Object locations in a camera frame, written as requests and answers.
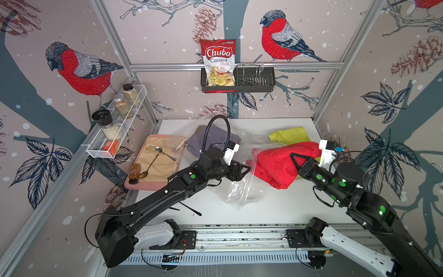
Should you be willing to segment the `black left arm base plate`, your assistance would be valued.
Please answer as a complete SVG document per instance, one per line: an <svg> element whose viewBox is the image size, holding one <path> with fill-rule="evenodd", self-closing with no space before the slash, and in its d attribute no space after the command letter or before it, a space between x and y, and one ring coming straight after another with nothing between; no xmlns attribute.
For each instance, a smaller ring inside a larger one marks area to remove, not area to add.
<svg viewBox="0 0 443 277"><path fill-rule="evenodd" d="M182 231L180 238L175 235L170 242L166 245L156 245L149 247L149 250L169 250L169 249L177 249L177 250L188 250L196 248L196 240L197 240L197 232L194 230L191 231Z"/></svg>

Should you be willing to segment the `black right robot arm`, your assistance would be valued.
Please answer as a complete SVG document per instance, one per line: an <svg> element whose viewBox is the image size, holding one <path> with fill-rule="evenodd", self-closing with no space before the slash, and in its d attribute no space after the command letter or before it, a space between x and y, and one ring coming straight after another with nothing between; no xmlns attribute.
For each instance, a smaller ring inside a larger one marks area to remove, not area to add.
<svg viewBox="0 0 443 277"><path fill-rule="evenodd" d="M287 231L291 248L307 245L333 249L378 277L442 276L442 269L412 238L394 208L366 189L370 177L355 162L342 162L331 173L309 156L291 153L290 158L298 175L313 183L313 191L325 192L339 207L345 207L346 214L374 235L391 255L368 249L316 217L302 231Z"/></svg>

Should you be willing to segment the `clear plastic vacuum bag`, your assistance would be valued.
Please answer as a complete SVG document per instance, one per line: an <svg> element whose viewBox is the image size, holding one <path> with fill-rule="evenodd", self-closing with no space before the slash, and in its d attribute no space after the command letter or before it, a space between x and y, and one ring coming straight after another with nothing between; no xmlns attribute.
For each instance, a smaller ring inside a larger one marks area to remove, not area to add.
<svg viewBox="0 0 443 277"><path fill-rule="evenodd" d="M273 148L257 128L227 124L227 119L199 119L173 132L172 149L184 150L181 170L190 169L199 188L208 188L222 201L240 210L262 201L268 184L257 177L258 155Z"/></svg>

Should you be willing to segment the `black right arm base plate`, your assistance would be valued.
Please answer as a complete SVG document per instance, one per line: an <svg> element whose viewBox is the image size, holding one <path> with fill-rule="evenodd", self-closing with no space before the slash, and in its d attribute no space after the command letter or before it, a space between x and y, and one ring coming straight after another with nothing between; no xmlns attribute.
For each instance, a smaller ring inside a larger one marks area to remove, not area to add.
<svg viewBox="0 0 443 277"><path fill-rule="evenodd" d="M318 234L305 229L287 229L285 238L290 248L319 248L322 247Z"/></svg>

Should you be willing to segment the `red garment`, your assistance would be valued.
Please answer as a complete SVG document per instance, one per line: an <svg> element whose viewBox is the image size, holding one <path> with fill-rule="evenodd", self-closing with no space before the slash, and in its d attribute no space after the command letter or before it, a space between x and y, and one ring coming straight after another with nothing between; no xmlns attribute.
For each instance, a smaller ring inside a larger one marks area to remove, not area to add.
<svg viewBox="0 0 443 277"><path fill-rule="evenodd" d="M256 164L254 175L275 189L287 189L297 178L298 171L293 164L290 154L296 153L316 159L321 156L321 150L316 142L296 143L280 148L264 151L253 150L253 160L246 164Z"/></svg>

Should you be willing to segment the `neon yellow garment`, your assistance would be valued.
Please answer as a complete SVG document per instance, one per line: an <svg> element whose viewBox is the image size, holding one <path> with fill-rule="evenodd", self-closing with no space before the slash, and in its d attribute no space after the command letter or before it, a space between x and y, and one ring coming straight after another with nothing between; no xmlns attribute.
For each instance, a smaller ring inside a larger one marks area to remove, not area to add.
<svg viewBox="0 0 443 277"><path fill-rule="evenodd" d="M269 139L271 142L283 145L310 142L310 138L303 127L275 131L269 135Z"/></svg>

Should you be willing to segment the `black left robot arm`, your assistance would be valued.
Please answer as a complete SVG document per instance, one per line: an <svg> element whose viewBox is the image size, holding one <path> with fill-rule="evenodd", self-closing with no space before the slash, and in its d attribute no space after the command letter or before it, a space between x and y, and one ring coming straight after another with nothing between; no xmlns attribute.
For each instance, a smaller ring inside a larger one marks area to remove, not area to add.
<svg viewBox="0 0 443 277"><path fill-rule="evenodd" d="M124 262L135 250L136 234L171 206L192 197L211 180L241 181L251 167L233 160L226 163L222 150L211 147L199 160L169 177L168 183L150 196L120 211L108 208L100 216L95 239L108 268Z"/></svg>

